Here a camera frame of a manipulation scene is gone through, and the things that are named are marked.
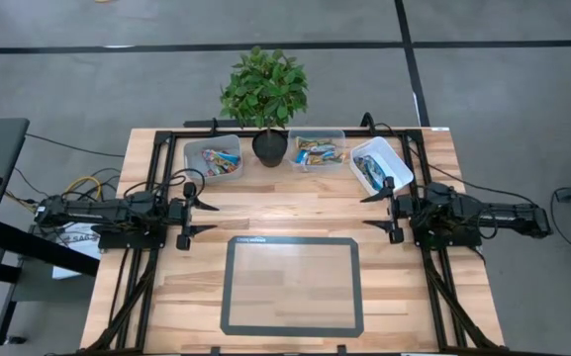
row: yellow cable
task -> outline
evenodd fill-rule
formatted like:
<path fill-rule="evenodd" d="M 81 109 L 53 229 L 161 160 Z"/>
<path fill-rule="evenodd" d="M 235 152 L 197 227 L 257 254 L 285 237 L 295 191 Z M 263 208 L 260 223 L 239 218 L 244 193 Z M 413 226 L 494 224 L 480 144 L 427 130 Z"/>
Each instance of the yellow cable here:
<path fill-rule="evenodd" d="M 12 193 L 10 193 L 8 191 L 5 193 L 5 195 L 6 195 L 6 197 L 12 199 L 14 202 L 18 203 L 20 206 L 26 208 L 30 213 L 32 213 L 32 214 L 35 213 L 35 209 L 32 205 L 19 200 L 17 197 L 15 197 Z"/>
<path fill-rule="evenodd" d="M 98 200 L 100 198 L 100 193 L 101 193 L 103 187 L 100 184 L 100 181 L 96 177 L 92 177 L 92 176 L 85 176 L 85 177 L 80 177 L 80 178 L 76 179 L 75 181 L 73 181 L 69 185 L 69 187 L 67 187 L 67 189 L 65 189 L 65 193 L 63 193 L 63 194 L 67 194 L 67 193 L 71 192 L 71 189 L 76 184 L 81 183 L 81 182 L 86 182 L 86 181 L 92 181 L 92 182 L 96 183 L 96 200 Z"/>

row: potted plant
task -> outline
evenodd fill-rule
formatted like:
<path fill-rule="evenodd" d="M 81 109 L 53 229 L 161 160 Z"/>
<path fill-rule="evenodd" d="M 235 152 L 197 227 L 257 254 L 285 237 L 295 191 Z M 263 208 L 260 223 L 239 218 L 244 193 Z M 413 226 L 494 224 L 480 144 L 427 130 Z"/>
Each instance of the potted plant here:
<path fill-rule="evenodd" d="M 236 119 L 241 128 L 265 128 L 252 140 L 252 149 L 263 165 L 275 167 L 285 155 L 287 137 L 274 127 L 284 130 L 294 113 L 307 111 L 303 66 L 280 49 L 270 54 L 256 46 L 233 68 L 230 84 L 222 88 L 221 115 Z"/>

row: candy wrapper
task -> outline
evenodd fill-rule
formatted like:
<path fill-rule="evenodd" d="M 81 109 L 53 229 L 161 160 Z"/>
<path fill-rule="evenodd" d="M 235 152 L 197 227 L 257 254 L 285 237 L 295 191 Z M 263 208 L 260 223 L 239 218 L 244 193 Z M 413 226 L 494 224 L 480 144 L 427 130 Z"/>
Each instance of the candy wrapper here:
<path fill-rule="evenodd" d="M 214 149 L 205 149 L 202 152 L 206 164 L 210 168 L 207 172 L 209 176 L 217 176 L 232 173 L 238 168 L 240 158 L 226 152 L 218 152 Z"/>
<path fill-rule="evenodd" d="M 322 152 L 320 149 L 330 150 L 331 147 L 335 150 L 335 145 L 332 144 L 330 139 L 308 139 L 296 137 L 296 148 L 304 150 L 313 150 L 315 152 Z"/>
<path fill-rule="evenodd" d="M 382 189 L 386 175 L 379 164 L 370 155 L 353 158 L 355 166 L 362 172 L 368 184 L 376 191 Z"/>
<path fill-rule="evenodd" d="M 343 154 L 335 154 L 337 147 L 330 139 L 296 137 L 296 147 L 300 149 L 295 160 L 298 164 L 326 165 L 344 161 Z"/>

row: black aluminum frame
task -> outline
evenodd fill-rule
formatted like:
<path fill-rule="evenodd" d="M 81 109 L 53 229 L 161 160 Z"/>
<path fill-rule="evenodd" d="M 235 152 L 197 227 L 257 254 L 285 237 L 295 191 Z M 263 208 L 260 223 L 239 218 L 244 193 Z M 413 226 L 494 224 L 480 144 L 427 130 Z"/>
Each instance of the black aluminum frame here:
<path fill-rule="evenodd" d="M 166 150 L 166 157 L 163 163 L 164 169 L 162 174 L 162 180 L 170 179 L 172 172 L 173 172 L 173 157 L 175 154 L 175 147 L 177 146 L 177 141 L 182 138 L 207 138 L 207 137 L 214 137 L 221 134 L 235 134 L 239 137 L 253 137 L 256 133 L 255 129 L 225 129 L 225 130 L 218 130 L 219 124 L 216 119 L 213 119 L 212 124 L 209 130 L 196 130 L 190 132 L 169 132 L 169 131 L 159 131 L 155 133 L 155 138 L 153 142 L 153 150 L 151 154 L 150 165 L 148 168 L 148 175 L 146 180 L 146 189 L 152 191 L 153 186 L 155 185 L 155 173 L 158 170 L 160 164 L 160 153 L 161 148 L 164 144 L 168 144 L 168 149 Z M 352 129 L 352 130 L 345 130 L 344 135 L 346 137 L 374 137 L 374 136 L 383 136 L 383 137 L 396 137 L 400 140 L 402 144 L 402 150 L 404 153 L 404 160 L 406 165 L 411 169 L 411 171 L 415 172 L 414 164 L 413 164 L 413 157 L 411 155 L 410 144 L 414 143 L 417 148 L 418 159 L 420 161 L 420 168 L 423 174 L 423 178 L 425 183 L 429 183 L 431 181 L 429 168 L 428 168 L 428 157 L 426 153 L 426 148 L 424 146 L 424 136 L 422 134 L 422 130 L 383 130 L 378 131 L 375 128 L 375 124 L 370 117 L 370 115 L 365 115 L 360 123 L 359 129 Z M 413 182 L 409 185 L 410 193 L 417 203 L 419 201 L 419 192 L 417 181 L 413 180 Z M 160 191 L 160 197 L 162 199 L 168 200 L 168 189 L 164 188 Z M 422 249 L 422 258 L 426 265 L 427 261 L 431 259 L 430 251 L 425 247 L 421 247 Z M 152 258 L 154 260 L 157 259 L 157 255 L 159 253 L 158 249 L 152 249 L 150 251 L 149 260 Z M 454 282 L 452 280 L 452 270 L 450 268 L 449 257 L 447 255 L 447 251 L 445 248 L 438 251 L 439 259 L 441 262 L 441 270 L 444 276 L 444 284 L 445 287 L 449 290 L 452 296 L 456 296 L 455 289 L 454 289 Z M 140 264 L 142 260 L 142 250 L 135 249 L 134 254 L 132 257 L 131 269 L 128 278 L 128 285 L 127 285 L 127 294 L 128 296 L 133 290 L 136 285 L 138 279 L 138 271 L 140 270 Z M 428 297 L 430 299 L 430 305 L 432 309 L 432 318 L 434 322 L 434 329 L 436 334 L 437 346 L 439 351 L 445 350 L 447 345 L 447 339 L 445 336 L 445 327 L 443 324 L 443 317 L 441 314 L 441 307 L 439 304 L 438 294 L 435 285 L 427 278 L 428 283 Z M 142 351 L 144 348 L 145 343 L 145 335 L 146 335 L 146 328 L 148 322 L 148 315 L 150 312 L 150 302 L 152 297 L 152 284 L 147 286 L 146 290 L 143 293 L 143 307 L 141 308 L 141 313 L 139 316 L 139 324 L 138 330 L 136 335 L 136 349 Z M 456 316 L 452 315 L 455 336 L 456 336 L 456 345 L 459 347 L 466 347 L 465 341 L 465 333 L 463 331 L 462 326 L 458 322 Z M 127 328 L 129 325 L 129 320 L 127 319 L 126 322 L 122 325 L 120 333 L 118 335 L 118 342 L 117 342 L 117 350 L 124 349 L 126 347 L 126 335 L 127 335 Z M 133 352 L 133 349 L 126 349 L 128 352 Z"/>

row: clear plastic bin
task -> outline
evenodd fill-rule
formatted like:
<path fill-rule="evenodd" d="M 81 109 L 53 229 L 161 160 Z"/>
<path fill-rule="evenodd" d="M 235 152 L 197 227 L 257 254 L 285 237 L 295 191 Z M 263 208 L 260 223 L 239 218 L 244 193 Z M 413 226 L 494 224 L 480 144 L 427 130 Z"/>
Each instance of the clear plastic bin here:
<path fill-rule="evenodd" d="M 292 164 L 295 172 L 313 172 L 313 173 L 330 173 L 340 169 L 342 163 L 333 163 L 325 165 L 305 165 L 296 163 L 299 149 L 296 148 L 296 137 L 306 139 L 330 139 L 335 144 L 335 154 L 344 153 L 346 148 L 346 140 L 344 132 L 341 130 L 290 130 L 287 138 L 287 152 L 285 158 Z"/>
<path fill-rule="evenodd" d="M 375 137 L 352 149 L 348 159 L 348 165 L 353 171 L 353 174 L 355 174 L 360 183 L 362 183 L 362 186 L 364 186 L 364 189 L 366 189 L 370 195 L 377 194 L 377 191 L 371 187 L 353 160 L 356 157 L 365 155 L 370 155 L 375 159 L 377 164 L 379 164 L 380 168 L 384 171 L 385 176 L 393 177 L 395 183 L 393 192 L 404 188 L 415 179 L 413 172 L 406 166 L 402 158 L 397 155 L 393 147 L 388 144 L 388 141 L 382 137 Z"/>
<path fill-rule="evenodd" d="M 197 169 L 206 177 L 206 183 L 223 182 L 238 179 L 243 175 L 243 159 L 241 158 L 237 170 L 232 173 L 222 174 L 218 176 L 207 175 L 208 164 L 202 156 L 204 149 L 214 149 L 216 151 L 226 151 L 241 158 L 241 142 L 235 134 L 227 134 L 219 137 L 200 139 L 188 142 L 184 145 L 184 167 Z M 201 178 L 195 172 L 186 172 L 195 183 L 199 183 Z"/>

